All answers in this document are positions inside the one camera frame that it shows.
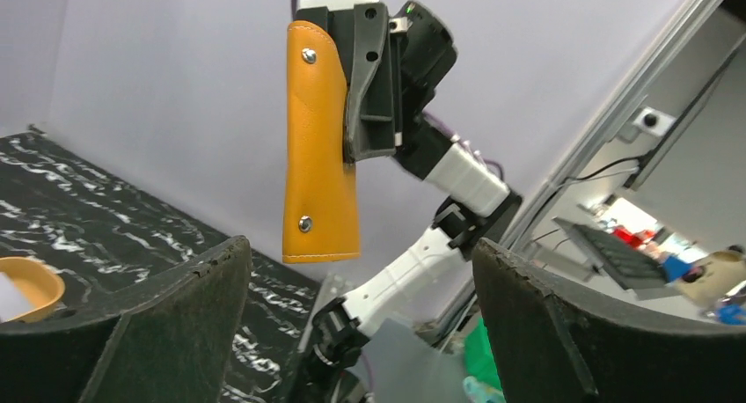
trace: orange leather sleeve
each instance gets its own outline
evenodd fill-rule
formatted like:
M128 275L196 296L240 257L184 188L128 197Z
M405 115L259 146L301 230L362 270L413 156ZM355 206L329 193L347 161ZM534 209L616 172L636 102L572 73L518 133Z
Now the orange leather sleeve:
M339 53L328 33L299 20L288 28L287 58L288 170L282 261L358 258L355 166L342 161L347 81Z

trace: white panel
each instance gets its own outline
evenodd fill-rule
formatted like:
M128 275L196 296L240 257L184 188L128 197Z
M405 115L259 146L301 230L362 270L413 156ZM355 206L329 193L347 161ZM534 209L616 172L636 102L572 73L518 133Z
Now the white panel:
M59 141L280 256L289 0L70 0L52 122ZM382 0L397 11L405 0ZM459 61L432 104L509 185L533 194L684 0L421 0ZM358 170L361 260L301 267L363 282L441 202L390 161ZM430 319L471 275L410 308Z
M630 199L698 247L745 244L746 51L709 104Z
M68 0L0 0L0 136L47 119Z

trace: wire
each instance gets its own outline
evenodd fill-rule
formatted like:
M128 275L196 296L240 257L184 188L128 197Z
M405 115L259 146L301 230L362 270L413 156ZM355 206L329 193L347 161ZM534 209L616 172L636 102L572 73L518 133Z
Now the wire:
M569 181L566 181L565 183L562 183L561 185L559 185L559 187L577 185L578 183L585 183L586 181L591 181L591 180L606 179L608 177L618 176L619 174L626 174L626 173L635 174L639 170L640 170L639 168L633 167L633 168L628 168L626 170L619 170L618 172L612 172L612 173L609 173L609 174L604 174L603 176L595 176L593 179L569 180Z
M444 135L448 136L451 141L461 145L462 148L464 148L467 152L469 152L472 155L472 157L477 159L480 163L482 163L485 166L488 166L488 167L491 166L495 168L497 170L496 174L500 178L500 180L505 181L505 170L503 169L500 163L492 159L482 158L482 154L481 152L479 152L479 150L472 150L472 147L469 141L463 139L461 136L458 135L458 133L456 133L456 130L450 128L444 121L435 117L433 114L427 111L423 111L422 115L425 117L427 121L430 122L430 124L435 125L435 127L438 130L440 130Z
M604 165L603 167L599 168L598 170L592 172L591 174L587 176L582 177L568 177L567 180L575 180L575 181L585 181L585 180L591 180L598 174L601 174L602 172L605 172L606 170L609 170L615 165L620 165L622 163L626 163L627 161L637 161L638 164L640 163L641 159L643 159L646 155L639 155L637 157L627 157L627 158L620 158L616 161L612 161L607 165Z
M567 242L569 239L570 238L565 238L564 240L560 240L559 242L557 242L557 245L554 245L554 247L552 248L552 252L556 251L560 247L560 245Z
M485 164L491 165L492 167L497 170L497 177L500 178L500 180L505 180L505 170L502 168L502 164L498 163L497 161L493 159L486 159Z
M612 168L614 165L619 165L619 164L625 163L627 161L638 161L638 162L640 162L640 160L643 157L644 156L621 158L621 159L618 159L616 161L612 161L612 162L610 162L607 165L604 165L600 169L592 172L591 174L589 174L587 176L582 176L582 177L566 177L565 180L562 183L560 183L559 186L555 187L555 189L552 191L552 193L549 195L549 197L546 198L546 200L541 204L541 206L538 208L538 210L531 217L531 220L528 222L528 224L526 224L526 228L523 230L523 232L521 233L521 235L516 238L516 241L523 234L525 234L526 231L528 231L528 229L531 227L531 225L541 215L541 211L543 211L546 208L546 206L549 205L550 202L552 202L552 200L554 199L554 197L557 196L557 194L560 192L560 190L563 187L565 187L565 186L572 186L574 184L583 183L585 181L591 181L591 180L601 179L601 178L595 178L594 176L598 175L599 173L603 172L604 170L608 170L608 169ZM629 172L629 171L628 170L624 170L622 172L615 172L613 174L610 174L610 175L607 175L607 176L604 176L604 177L616 176L616 175L622 174L624 172Z
M539 241L539 240L541 240L542 238L545 238L545 237L549 236L550 234L554 234L554 233L556 233L557 231L560 231L560 229L554 229L554 230L552 230L552 231L550 231L550 232L548 232L548 233L544 233L544 234L542 234L541 236L539 236L539 237L537 237L537 238L534 238L534 239L532 239L531 241L532 241L532 242L538 242L538 241Z
M713 98L713 95L718 90L718 86L720 85L720 82L722 81L722 78L725 77L727 70L723 70L720 73L718 73L718 76L715 78L715 80L709 85L709 90L707 91L706 95L704 95L701 98L701 104L699 104L699 108L697 109L697 112L694 113L694 115L691 117L692 120L696 120L697 117L699 117L700 114L702 114L703 111L705 111L705 108L707 108L707 105L710 103L710 99Z

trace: black and white marble tabletop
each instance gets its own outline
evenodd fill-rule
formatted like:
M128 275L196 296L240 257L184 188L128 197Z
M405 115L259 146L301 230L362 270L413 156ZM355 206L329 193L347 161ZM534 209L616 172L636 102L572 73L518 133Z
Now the black and white marble tabletop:
M146 280L228 237L37 133L0 138L0 257L31 256L67 306ZM221 402L282 401L318 284L254 251Z

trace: stitching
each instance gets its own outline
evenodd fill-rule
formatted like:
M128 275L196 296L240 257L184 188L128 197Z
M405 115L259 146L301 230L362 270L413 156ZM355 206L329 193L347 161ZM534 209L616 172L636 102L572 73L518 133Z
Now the stitching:
M348 253L321 253L318 255L282 255L283 258L310 258L310 257L326 257L326 256L356 256L360 255L359 252L348 252Z
M311 32L312 32L312 33L314 33L314 34L315 34L316 36L318 36L319 38L321 38L322 40L324 40L324 42L326 42L327 44L329 44L329 45L331 45L332 47L334 47L334 49L337 49L337 45L336 45L336 44L334 44L334 42L332 42L331 40L329 40L329 37L328 37L328 36L326 36L326 35L324 35L324 34L320 33L320 32L319 32L318 30L316 30L316 29L314 29L314 28L312 28L312 27L308 27L308 26L292 26L292 27L289 27L289 28L288 28L288 32L290 32L290 31L293 31L293 30L296 30L296 29L302 29L302 30L304 30L304 31L311 31Z

